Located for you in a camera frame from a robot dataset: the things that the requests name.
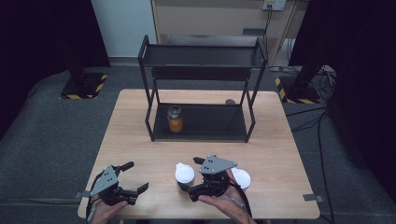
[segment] electrical outlet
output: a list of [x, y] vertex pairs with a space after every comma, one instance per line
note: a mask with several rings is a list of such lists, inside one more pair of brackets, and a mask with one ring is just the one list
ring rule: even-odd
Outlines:
[[269, 6], [274, 7], [275, 0], [264, 0], [262, 4], [262, 10], [269, 10]]
[[269, 10], [268, 6], [271, 6], [273, 11], [282, 11], [285, 7], [287, 0], [264, 0], [262, 4], [262, 10]]

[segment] black shelf platform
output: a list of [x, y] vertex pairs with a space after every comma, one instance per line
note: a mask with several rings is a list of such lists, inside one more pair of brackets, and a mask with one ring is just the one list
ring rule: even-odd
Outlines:
[[159, 104], [153, 135], [155, 139], [245, 141], [247, 131], [241, 105], [178, 104], [184, 128], [180, 133], [169, 130], [167, 109], [173, 104]]
[[150, 45], [143, 63], [145, 66], [261, 68], [262, 57], [257, 46]]

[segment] yellow black hazard tape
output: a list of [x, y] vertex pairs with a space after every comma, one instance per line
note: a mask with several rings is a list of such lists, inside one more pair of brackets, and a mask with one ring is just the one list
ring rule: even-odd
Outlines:
[[277, 86], [277, 89], [279, 90], [279, 96], [280, 99], [282, 100], [283, 103], [289, 103], [289, 104], [319, 104], [320, 101], [317, 99], [289, 99], [288, 96], [285, 93], [285, 90], [283, 89], [282, 83], [280, 82], [279, 78], [275, 79], [275, 83]]
[[61, 94], [61, 99], [72, 99], [72, 100], [79, 100], [79, 99], [96, 99], [99, 95], [100, 90], [103, 88], [105, 84], [107, 75], [103, 74], [102, 78], [100, 79], [98, 86], [96, 87], [96, 91], [92, 94], [78, 94], [78, 93], [71, 93], [71, 94]]

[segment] black curtain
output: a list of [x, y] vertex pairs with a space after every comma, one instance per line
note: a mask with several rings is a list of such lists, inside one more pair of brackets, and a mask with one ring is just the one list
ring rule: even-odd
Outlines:
[[[311, 0], [290, 65], [319, 58], [336, 72], [331, 109], [347, 150], [357, 150], [396, 202], [396, 3]], [[329, 17], [335, 25], [325, 25]], [[320, 34], [332, 38], [322, 41]], [[315, 50], [315, 46], [326, 50]]]
[[109, 66], [90, 0], [5, 0], [0, 21], [0, 138], [40, 79]]

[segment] wooden table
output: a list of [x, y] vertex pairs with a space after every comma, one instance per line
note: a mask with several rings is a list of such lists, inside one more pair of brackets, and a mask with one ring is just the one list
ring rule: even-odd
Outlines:
[[[160, 91], [160, 96], [162, 102], [220, 104], [230, 98], [238, 102], [241, 91]], [[149, 182], [149, 187], [135, 206], [127, 206], [118, 213], [119, 218], [226, 218], [210, 205], [193, 203], [187, 193], [179, 190], [175, 180], [176, 164], [183, 162], [194, 168], [197, 185], [202, 176], [198, 172], [200, 166], [192, 158], [217, 155], [237, 161], [237, 168], [250, 174], [252, 183], [247, 197], [254, 218], [317, 218], [316, 201], [306, 202], [303, 197], [313, 192], [278, 95], [259, 91], [253, 107], [257, 123], [248, 143], [151, 142], [144, 122], [148, 108], [145, 92], [124, 90], [86, 189], [91, 188], [94, 177], [108, 165], [134, 161], [134, 168], [120, 173], [120, 186], [136, 190]], [[249, 122], [248, 110], [244, 110]], [[86, 198], [81, 201], [80, 217], [85, 217], [87, 201]]]

